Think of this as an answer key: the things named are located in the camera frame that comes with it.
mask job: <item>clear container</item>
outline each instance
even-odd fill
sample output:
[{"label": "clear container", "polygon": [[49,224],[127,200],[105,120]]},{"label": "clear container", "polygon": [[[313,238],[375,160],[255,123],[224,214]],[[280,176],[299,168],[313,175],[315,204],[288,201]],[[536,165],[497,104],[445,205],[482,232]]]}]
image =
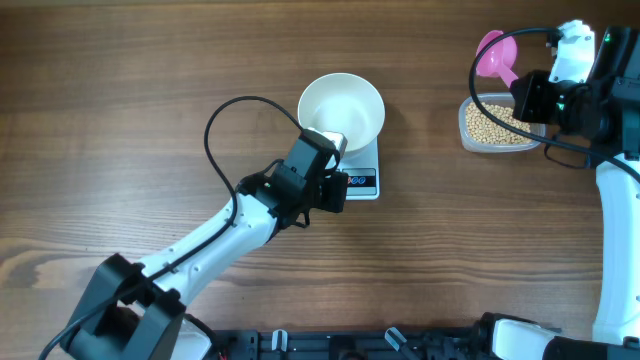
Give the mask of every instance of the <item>clear container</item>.
[{"label": "clear container", "polygon": [[[515,106],[515,100],[510,93],[494,93],[494,94],[480,94],[478,95],[480,101],[489,105],[498,105],[513,108]],[[513,152],[513,151],[526,151],[535,148],[540,145],[540,142],[531,140],[525,144],[483,144],[475,141],[469,129],[467,128],[466,110],[467,106],[471,104],[473,100],[469,97],[460,106],[458,112],[458,121],[460,125],[460,137],[462,138],[462,146],[465,149],[473,152],[484,153],[499,153],[499,152]],[[531,124],[531,132],[544,136],[546,133],[546,126],[544,124]]]}]

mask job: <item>kitchen scale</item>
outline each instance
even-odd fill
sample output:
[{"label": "kitchen scale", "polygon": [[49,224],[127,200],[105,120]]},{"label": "kitchen scale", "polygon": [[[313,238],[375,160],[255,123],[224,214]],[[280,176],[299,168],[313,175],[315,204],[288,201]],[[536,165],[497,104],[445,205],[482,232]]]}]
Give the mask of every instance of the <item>kitchen scale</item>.
[{"label": "kitchen scale", "polygon": [[380,196],[378,138],[361,152],[340,160],[338,170],[349,174],[347,200],[375,200]]}]

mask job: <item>pink scoop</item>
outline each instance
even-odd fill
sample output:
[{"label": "pink scoop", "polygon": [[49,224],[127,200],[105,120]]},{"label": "pink scoop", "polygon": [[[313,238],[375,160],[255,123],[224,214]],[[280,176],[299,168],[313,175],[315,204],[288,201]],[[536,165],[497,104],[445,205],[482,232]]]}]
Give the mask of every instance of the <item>pink scoop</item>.
[{"label": "pink scoop", "polygon": [[[487,44],[504,34],[500,30],[489,31],[487,35],[482,38],[476,55],[480,53]],[[518,56],[518,47],[513,37],[508,37],[499,43],[493,45],[489,51],[487,51],[476,68],[476,74],[484,77],[498,77],[502,79],[507,87],[511,87],[511,83],[518,78],[516,74],[511,71],[511,67],[516,62]]]}]

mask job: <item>wooden table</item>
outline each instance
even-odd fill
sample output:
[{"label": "wooden table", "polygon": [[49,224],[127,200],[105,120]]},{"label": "wooden table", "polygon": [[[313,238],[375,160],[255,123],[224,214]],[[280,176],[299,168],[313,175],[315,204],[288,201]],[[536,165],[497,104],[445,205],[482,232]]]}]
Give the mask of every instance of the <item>wooden table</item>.
[{"label": "wooden table", "polygon": [[[189,311],[214,329],[258,330],[468,325],[496,311],[588,338],[602,270],[593,171],[541,149],[466,152],[457,112],[487,31],[640,25],[636,2],[618,3],[0,11],[0,359],[35,358],[105,257],[157,251],[228,200],[202,148],[218,105],[261,95],[295,113],[302,90],[332,72],[363,76],[385,100],[380,199],[313,212],[309,229],[241,258]],[[544,38],[518,43],[519,74],[550,68]],[[211,146],[235,183],[296,134],[277,111],[243,103],[216,120]]]}]

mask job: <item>beans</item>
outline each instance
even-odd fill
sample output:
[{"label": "beans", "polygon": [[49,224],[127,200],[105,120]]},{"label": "beans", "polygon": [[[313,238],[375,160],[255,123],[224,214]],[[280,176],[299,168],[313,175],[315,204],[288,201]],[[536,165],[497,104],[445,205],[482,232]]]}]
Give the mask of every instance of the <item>beans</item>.
[{"label": "beans", "polygon": [[[507,124],[531,132],[531,124],[514,119],[513,109],[482,103],[490,113]],[[483,144],[527,144],[531,140],[501,127],[484,116],[473,102],[466,110],[467,129],[473,140]]]}]

